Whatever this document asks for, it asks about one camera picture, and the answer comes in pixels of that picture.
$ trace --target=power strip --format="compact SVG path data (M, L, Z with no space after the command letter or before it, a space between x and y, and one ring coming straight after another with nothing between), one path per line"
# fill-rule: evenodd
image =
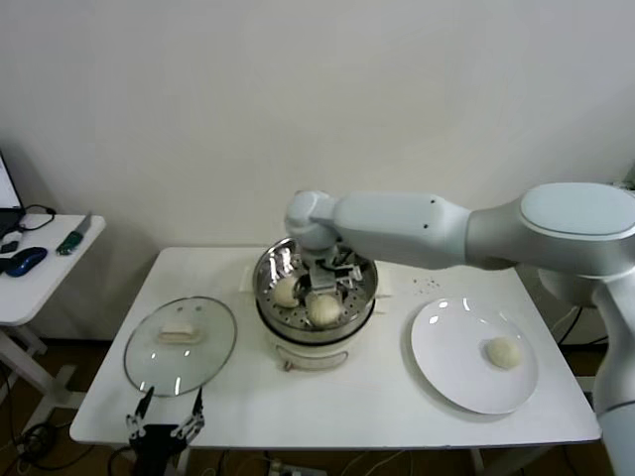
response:
M292 466L276 459L269 465L268 476L328 476L328 474L321 469Z

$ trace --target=stainless steel steamer basket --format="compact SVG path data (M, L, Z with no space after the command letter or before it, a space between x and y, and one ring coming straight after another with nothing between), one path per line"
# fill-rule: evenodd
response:
M345 263L355 263L362 270L362 281L353 288L342 289L344 311L339 320L328 327L315 327L308 319L307 308L277 306L273 301L273 289L278 281L293 274L306 272L296 242L286 238L273 245L258 260L253 276L253 289L258 312L265 324L277 335L290 342L319 346L333 344L357 332L368 321L375 304L377 268L372 261L360 258L342 249Z

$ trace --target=laptop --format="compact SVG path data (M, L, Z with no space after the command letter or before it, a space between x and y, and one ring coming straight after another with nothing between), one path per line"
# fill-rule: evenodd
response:
M0 151L0 239L17 227L24 213L22 201Z

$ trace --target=white wall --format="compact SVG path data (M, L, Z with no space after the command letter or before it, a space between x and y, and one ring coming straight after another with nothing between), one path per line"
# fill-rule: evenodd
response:
M268 243L299 188L477 207L635 157L632 2L4 0L25 201L108 220L38 317L107 338L162 247Z

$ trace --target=floor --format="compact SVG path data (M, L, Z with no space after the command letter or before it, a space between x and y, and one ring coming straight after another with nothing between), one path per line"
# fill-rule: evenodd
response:
M70 381L70 389L87 391L99 364L107 351L105 344L77 344L77 343L49 343L49 351L39 357L40 363L52 374L55 374L62 364L74 363L77 372ZM593 352L566 353L571 368L577 375L593 375L602 354ZM12 391L13 424L15 428L22 428L29 415L40 399L39 394L28 384L19 381ZM74 411L56 411L52 417L53 424L62 425L72 420ZM5 402L0 406L0 445L10 440L9 406ZM68 436L67 426L59 432L59 440L53 450L40 465L63 465L85 451L86 447L74 443ZM483 451L485 462L495 458L501 450ZM111 448L96 446L88 455L71 467L55 473L42 471L35 467L28 468L29 475L59 474L67 476L103 475ZM15 450L11 445L0 449L0 471L9 468L15 458ZM189 475L213 476L214 471L207 468L217 468L223 453L221 451L197 450L190 457ZM365 475L379 461L395 455L391 451L377 451L362 453L359 451L228 451L224 453L222 474L224 476L265 475L267 461L265 457L280 459L287 464L312 467L325 470L328 475L340 475L346 465L360 456L345 472L347 476ZM129 475L131 465L123 457L115 460L113 474ZM26 467L13 466L2 476L18 475ZM396 455L385 465L373 472L373 476L381 475L472 475L469 453L467 450L448 451L408 451ZM525 476L609 476L612 475L606 451L600 442L559 446L547 452L543 457L524 468Z

